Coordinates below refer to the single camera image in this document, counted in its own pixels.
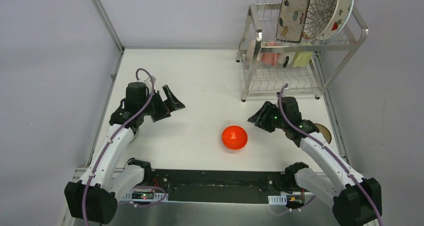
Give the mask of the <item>orange bowl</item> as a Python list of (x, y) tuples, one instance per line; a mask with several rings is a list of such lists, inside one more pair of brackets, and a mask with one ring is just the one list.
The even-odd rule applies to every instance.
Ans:
[(231, 125), (223, 130), (221, 139), (226, 148), (240, 150), (247, 145), (248, 134), (242, 127)]

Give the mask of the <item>mint green bowl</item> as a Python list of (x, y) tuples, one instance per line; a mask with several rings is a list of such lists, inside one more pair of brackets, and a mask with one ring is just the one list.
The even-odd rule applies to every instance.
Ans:
[(130, 144), (136, 140), (136, 138), (137, 138), (137, 137), (138, 137), (138, 135), (139, 135), (139, 132), (140, 132), (140, 130), (139, 130), (139, 129), (138, 129), (137, 131), (134, 131), (134, 132), (133, 132), (133, 133), (134, 133), (134, 136), (132, 137), (131, 141), (129, 142)]

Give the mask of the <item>pink mug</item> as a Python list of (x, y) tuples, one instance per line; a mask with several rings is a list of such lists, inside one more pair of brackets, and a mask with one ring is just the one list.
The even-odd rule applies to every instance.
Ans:
[[(275, 47), (277, 45), (278, 43), (276, 41), (268, 41), (266, 44), (266, 46), (271, 46), (271, 47)], [(279, 56), (279, 53), (263, 53), (261, 61), (264, 64), (276, 67), (278, 64), (278, 56)]]

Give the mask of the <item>white mug black handle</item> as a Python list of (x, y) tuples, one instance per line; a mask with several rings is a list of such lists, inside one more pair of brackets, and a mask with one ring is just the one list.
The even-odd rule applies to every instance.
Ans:
[(277, 62), (282, 65), (283, 68), (291, 68), (293, 66), (293, 60), (295, 52), (282, 52), (278, 54)]

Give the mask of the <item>pale yellow mug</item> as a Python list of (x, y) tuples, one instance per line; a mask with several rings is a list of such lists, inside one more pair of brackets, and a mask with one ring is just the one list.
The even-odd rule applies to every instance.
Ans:
[(294, 68), (304, 68), (306, 67), (312, 56), (314, 55), (314, 51), (298, 51), (295, 53), (293, 60), (292, 60), (292, 66)]

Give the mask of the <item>square floral plate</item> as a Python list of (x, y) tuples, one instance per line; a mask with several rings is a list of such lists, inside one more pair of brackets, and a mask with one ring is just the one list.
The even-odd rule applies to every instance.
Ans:
[(285, 43), (299, 43), (302, 39), (310, 0), (282, 0), (275, 38)]

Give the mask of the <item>brown petal pattern plate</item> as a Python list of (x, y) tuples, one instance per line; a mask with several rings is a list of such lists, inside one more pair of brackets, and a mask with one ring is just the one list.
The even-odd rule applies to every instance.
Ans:
[(330, 37), (330, 21), (336, 11), (338, 0), (309, 0), (303, 38), (306, 40), (326, 40)]

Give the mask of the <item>watermelon pattern round plate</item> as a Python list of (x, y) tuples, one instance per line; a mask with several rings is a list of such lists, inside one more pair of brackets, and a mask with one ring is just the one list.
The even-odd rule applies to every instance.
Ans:
[(316, 38), (325, 41), (337, 35), (349, 19), (354, 0), (337, 0), (334, 13), (326, 28)]

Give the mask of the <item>beige cup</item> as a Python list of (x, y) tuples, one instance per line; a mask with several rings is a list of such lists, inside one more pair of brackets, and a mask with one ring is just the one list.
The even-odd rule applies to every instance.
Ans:
[(246, 53), (245, 53), (245, 63), (247, 66), (249, 66), (249, 68), (252, 69), (256, 69), (256, 61), (257, 58), (254, 56), (254, 52), (255, 52), (255, 47), (256, 47), (256, 40), (252, 39), (247, 47)]

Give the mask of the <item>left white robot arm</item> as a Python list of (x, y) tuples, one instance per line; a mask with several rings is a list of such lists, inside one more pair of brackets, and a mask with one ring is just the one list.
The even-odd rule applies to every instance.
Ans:
[(119, 202), (131, 189), (137, 185), (144, 189), (152, 184), (152, 167), (147, 161), (131, 159), (118, 176), (113, 174), (146, 116), (156, 122), (185, 108), (168, 85), (162, 89), (166, 100), (162, 100), (158, 90), (150, 92), (144, 82), (127, 85), (125, 98), (111, 114), (106, 137), (91, 164), (77, 182), (70, 181), (65, 186), (64, 195), (72, 217), (88, 223), (109, 224)]

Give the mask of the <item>brown dish under right arm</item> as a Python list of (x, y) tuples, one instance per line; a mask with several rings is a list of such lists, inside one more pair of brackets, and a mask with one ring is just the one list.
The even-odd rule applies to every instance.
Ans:
[(319, 129), (319, 132), (323, 135), (326, 142), (330, 144), (333, 139), (331, 131), (320, 123), (315, 123), (314, 125)]

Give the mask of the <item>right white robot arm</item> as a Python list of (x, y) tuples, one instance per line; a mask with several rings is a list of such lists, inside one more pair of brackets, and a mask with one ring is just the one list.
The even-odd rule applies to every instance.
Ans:
[(330, 149), (319, 128), (302, 118), (294, 97), (281, 97), (276, 103), (266, 101), (248, 122), (269, 133), (283, 130), (325, 174), (318, 175), (302, 162), (294, 163), (285, 169), (283, 182), (288, 190), (311, 192), (331, 208), (341, 226), (362, 226), (374, 220), (383, 225), (380, 183), (365, 178)]

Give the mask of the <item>steel two-tier dish rack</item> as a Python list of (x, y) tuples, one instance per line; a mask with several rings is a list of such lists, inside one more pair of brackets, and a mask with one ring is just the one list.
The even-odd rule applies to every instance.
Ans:
[[(346, 24), (341, 31), (331, 39), (308, 40), (301, 42), (277, 41), (277, 46), (266, 46), (267, 42), (275, 40), (273, 33), (278, 25), (280, 3), (255, 3), (248, 6), (243, 34), (239, 42), (235, 61), (241, 64), (244, 85), (241, 90), (241, 101), (259, 97), (270, 97), (279, 92), (284, 84), (288, 84), (289, 96), (307, 96), (319, 99), (350, 62), (360, 46), (366, 40), (369, 29), (356, 7), (351, 11), (351, 18), (360, 28), (360, 36), (354, 36)], [(246, 51), (251, 40), (256, 40), (254, 56), (256, 69), (249, 68), (245, 63)], [(262, 62), (264, 53), (289, 53), (314, 51), (309, 64), (305, 67), (287, 67), (265, 65)], [(346, 56), (335, 68), (333, 73), (325, 76), (321, 55), (325, 52), (346, 52)]]

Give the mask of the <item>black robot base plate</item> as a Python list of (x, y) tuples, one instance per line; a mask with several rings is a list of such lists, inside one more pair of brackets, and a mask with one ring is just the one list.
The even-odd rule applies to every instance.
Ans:
[(307, 193), (279, 171), (154, 169), (141, 185), (164, 189), (173, 202), (267, 204), (269, 197), (303, 200)]

